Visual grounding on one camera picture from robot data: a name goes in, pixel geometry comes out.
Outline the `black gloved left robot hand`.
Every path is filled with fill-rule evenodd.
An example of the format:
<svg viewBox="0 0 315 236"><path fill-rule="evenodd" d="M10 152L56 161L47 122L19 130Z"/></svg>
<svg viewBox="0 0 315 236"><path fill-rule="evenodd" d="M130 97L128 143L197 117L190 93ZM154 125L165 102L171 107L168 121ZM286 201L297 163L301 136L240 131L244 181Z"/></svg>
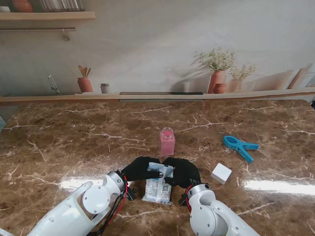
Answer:
<svg viewBox="0 0 315 236"><path fill-rule="evenodd" d="M121 171L121 174L126 177L127 181L138 181L163 177L163 173L159 171L148 171L149 163L160 164L160 161L156 158L140 156L132 163L127 165Z"/></svg>

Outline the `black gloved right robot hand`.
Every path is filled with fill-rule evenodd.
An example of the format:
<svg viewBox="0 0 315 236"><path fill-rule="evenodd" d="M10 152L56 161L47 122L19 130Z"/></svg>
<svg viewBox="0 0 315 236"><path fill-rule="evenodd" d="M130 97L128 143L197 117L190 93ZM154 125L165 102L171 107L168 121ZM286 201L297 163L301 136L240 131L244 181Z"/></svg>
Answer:
<svg viewBox="0 0 315 236"><path fill-rule="evenodd" d="M191 185L201 183L198 168L186 159L168 157L163 161L163 165L173 167L173 177L164 178L172 187L180 186L187 189Z"/></svg>

